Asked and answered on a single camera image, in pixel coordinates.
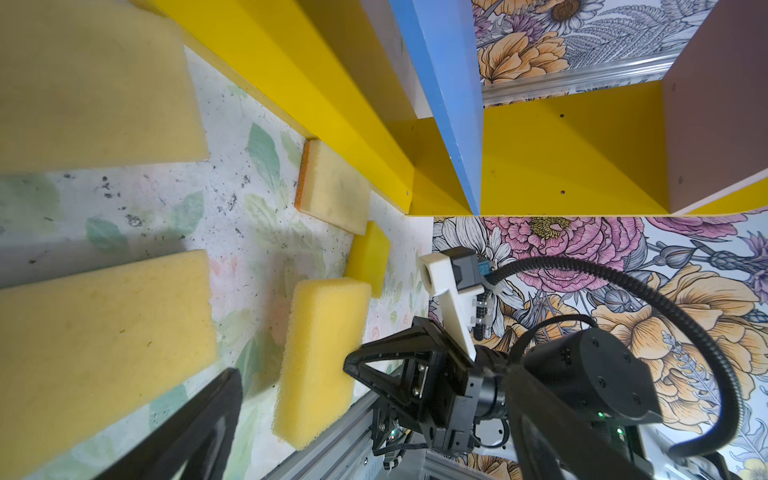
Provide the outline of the bright yellow square sponge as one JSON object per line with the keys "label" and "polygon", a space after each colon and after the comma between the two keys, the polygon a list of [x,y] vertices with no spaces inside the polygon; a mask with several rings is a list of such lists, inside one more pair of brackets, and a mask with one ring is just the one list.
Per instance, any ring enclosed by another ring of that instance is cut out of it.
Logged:
{"label": "bright yellow square sponge", "polygon": [[366,282],[371,296],[380,299],[386,277],[390,240],[375,221],[369,221],[364,235],[355,235],[349,252],[345,276]]}

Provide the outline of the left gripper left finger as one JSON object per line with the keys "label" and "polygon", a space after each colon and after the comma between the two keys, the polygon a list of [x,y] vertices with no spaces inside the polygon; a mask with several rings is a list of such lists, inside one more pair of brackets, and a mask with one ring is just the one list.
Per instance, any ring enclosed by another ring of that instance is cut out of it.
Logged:
{"label": "left gripper left finger", "polygon": [[221,479],[243,401],[241,373],[227,368],[100,479]]}

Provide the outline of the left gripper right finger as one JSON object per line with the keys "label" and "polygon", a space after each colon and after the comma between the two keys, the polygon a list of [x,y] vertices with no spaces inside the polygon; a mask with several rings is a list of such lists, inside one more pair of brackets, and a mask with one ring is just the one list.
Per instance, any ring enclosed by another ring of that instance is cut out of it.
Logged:
{"label": "left gripper right finger", "polygon": [[649,477],[522,366],[508,367],[502,385],[513,445],[525,479],[561,479],[558,461],[579,479]]}

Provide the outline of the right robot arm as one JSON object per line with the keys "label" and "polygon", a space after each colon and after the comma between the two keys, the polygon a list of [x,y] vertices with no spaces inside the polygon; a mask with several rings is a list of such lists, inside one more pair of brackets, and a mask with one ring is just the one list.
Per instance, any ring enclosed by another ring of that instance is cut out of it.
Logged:
{"label": "right robot arm", "polygon": [[526,333],[474,356],[424,318],[361,346],[343,369],[377,395],[375,453],[497,455],[527,479],[729,478],[715,449],[673,454],[655,430],[661,403],[648,366],[593,319],[581,322],[547,343]]}

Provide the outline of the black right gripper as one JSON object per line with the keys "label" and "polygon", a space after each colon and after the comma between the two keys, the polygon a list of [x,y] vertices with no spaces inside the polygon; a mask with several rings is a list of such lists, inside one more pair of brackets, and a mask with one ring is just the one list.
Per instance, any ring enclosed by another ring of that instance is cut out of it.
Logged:
{"label": "black right gripper", "polygon": [[429,448],[468,453],[475,429],[505,420],[558,453],[577,427],[603,435],[656,424],[662,412],[650,369],[620,340],[595,327],[537,345],[528,352],[477,349],[470,358],[442,325],[416,317],[412,326],[361,345],[343,371],[417,420]]}

